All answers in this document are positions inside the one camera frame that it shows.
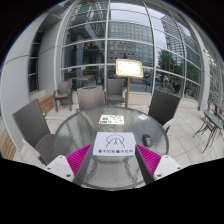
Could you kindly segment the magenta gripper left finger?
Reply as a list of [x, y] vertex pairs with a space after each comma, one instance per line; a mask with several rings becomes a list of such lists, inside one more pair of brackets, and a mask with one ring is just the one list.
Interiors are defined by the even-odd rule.
[[67, 181], [81, 186], [91, 158], [90, 145], [76, 150], [68, 156], [59, 155], [50, 162], [45, 170]]

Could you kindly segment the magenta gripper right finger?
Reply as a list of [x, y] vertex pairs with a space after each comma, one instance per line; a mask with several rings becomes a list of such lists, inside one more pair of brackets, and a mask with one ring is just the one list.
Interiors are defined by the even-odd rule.
[[146, 184], [182, 169], [182, 166], [169, 155], [160, 156], [143, 146], [137, 145], [135, 153]]

